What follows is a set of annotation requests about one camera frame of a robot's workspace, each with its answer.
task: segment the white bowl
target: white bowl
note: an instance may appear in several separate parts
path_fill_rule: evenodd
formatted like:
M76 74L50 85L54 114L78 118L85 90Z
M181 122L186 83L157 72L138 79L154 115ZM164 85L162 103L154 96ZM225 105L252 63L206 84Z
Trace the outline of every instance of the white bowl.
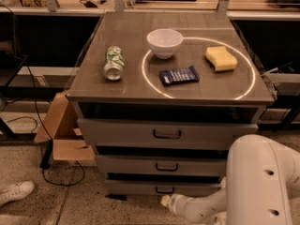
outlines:
M167 59L179 49L183 36L172 29L157 29L147 36L149 47L157 57Z

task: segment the soda can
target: soda can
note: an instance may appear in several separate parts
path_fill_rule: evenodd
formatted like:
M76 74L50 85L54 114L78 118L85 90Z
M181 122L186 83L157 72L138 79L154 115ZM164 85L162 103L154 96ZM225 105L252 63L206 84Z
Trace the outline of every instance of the soda can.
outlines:
M103 75L111 81L120 80L125 68L123 52L118 46L111 46L106 51Z

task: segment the dark blue package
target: dark blue package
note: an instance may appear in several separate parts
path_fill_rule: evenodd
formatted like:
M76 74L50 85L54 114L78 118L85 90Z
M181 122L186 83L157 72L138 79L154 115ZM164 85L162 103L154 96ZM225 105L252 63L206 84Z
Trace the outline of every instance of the dark blue package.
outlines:
M159 72L159 77L164 85L196 83L199 81L199 75L194 66L163 70Z

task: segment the table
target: table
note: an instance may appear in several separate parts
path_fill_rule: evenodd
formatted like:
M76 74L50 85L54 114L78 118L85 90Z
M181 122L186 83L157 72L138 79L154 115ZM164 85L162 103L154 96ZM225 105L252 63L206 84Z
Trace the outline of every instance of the table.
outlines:
M170 59L149 51L146 36L158 28L185 38ZM112 45L126 62L119 82L102 75ZM215 73L205 60L206 48L217 45L236 56L235 71ZM162 69L191 65L199 82L165 87L159 80ZM109 193L197 196L219 189L232 142L255 133L274 102L231 22L214 12L106 13L67 98Z

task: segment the white sneaker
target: white sneaker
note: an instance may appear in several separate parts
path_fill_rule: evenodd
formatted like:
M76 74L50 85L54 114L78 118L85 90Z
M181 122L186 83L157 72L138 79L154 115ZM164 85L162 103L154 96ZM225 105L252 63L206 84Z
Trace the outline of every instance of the white sneaker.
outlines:
M35 189L32 181L25 181L0 189L0 207L5 203L26 198Z

